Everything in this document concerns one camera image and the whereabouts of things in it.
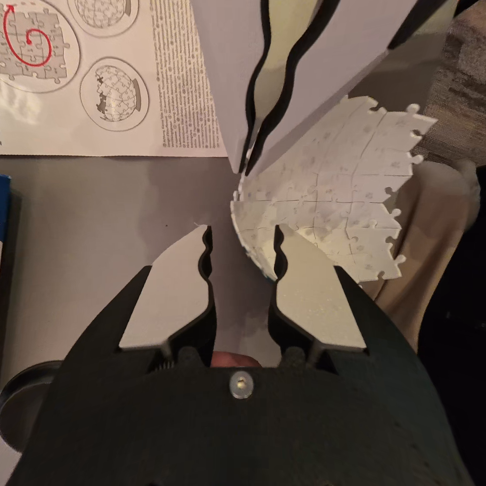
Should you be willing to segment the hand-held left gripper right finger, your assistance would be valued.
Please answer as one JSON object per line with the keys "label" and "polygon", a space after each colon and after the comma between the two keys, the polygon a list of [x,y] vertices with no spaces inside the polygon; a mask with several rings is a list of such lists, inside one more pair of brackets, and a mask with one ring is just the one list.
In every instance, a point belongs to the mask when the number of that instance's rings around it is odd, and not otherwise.
{"label": "hand-held left gripper right finger", "polygon": [[303,352],[311,366],[324,352],[367,349],[333,262],[286,224],[275,227],[274,272],[268,331],[281,356]]}

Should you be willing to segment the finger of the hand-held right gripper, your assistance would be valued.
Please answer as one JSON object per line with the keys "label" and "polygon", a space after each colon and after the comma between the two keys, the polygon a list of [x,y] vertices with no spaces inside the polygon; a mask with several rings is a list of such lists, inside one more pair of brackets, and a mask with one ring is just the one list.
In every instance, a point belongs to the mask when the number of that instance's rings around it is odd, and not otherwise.
{"label": "finger of the hand-held right gripper", "polygon": [[255,84],[268,54],[269,1],[191,1],[222,140],[242,173],[256,122]]}
{"label": "finger of the hand-held right gripper", "polygon": [[269,1],[245,176],[261,173],[425,21],[424,1]]}

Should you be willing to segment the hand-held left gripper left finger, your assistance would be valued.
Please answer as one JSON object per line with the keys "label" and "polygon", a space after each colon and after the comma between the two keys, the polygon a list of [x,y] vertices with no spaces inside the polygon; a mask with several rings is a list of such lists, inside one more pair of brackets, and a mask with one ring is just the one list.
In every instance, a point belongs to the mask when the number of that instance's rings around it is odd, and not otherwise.
{"label": "hand-held left gripper left finger", "polygon": [[210,282],[211,227],[197,226],[153,262],[119,342],[123,350],[158,349],[176,361],[195,348],[209,367],[217,330]]}

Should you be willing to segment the partly built white puzzle ball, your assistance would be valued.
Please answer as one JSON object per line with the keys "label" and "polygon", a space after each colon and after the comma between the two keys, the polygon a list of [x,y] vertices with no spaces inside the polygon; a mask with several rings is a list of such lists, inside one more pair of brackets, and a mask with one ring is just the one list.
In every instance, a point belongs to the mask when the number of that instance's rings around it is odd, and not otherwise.
{"label": "partly built white puzzle ball", "polygon": [[345,96],[286,153],[252,177],[243,175],[230,203],[235,232],[262,274],[275,280],[274,234],[288,227],[323,251],[357,282],[400,278],[392,255],[401,210],[385,201],[423,161],[411,150],[437,122],[420,114],[375,110],[368,96]]}

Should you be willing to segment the black round ball stand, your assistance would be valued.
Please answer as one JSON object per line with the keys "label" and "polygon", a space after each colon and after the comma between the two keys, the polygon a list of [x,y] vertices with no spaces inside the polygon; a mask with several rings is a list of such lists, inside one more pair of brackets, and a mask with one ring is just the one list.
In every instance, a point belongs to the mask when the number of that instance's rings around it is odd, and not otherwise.
{"label": "black round ball stand", "polygon": [[62,361],[45,361],[22,370],[1,390],[1,437],[23,453],[49,386]]}

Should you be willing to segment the blue cartoon puzzle box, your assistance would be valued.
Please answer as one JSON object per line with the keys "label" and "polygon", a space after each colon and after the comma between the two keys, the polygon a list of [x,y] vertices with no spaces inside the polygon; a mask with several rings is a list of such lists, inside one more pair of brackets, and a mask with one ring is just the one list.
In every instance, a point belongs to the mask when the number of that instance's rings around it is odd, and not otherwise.
{"label": "blue cartoon puzzle box", "polygon": [[11,200],[11,178],[1,174],[1,245],[5,241]]}

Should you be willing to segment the folded paper instruction leaflet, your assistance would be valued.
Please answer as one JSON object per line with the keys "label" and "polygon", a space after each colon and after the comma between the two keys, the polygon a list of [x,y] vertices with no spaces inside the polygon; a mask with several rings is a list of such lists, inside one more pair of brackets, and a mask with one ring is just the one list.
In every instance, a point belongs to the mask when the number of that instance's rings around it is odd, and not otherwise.
{"label": "folded paper instruction leaflet", "polygon": [[190,1],[1,1],[1,155],[225,157]]}

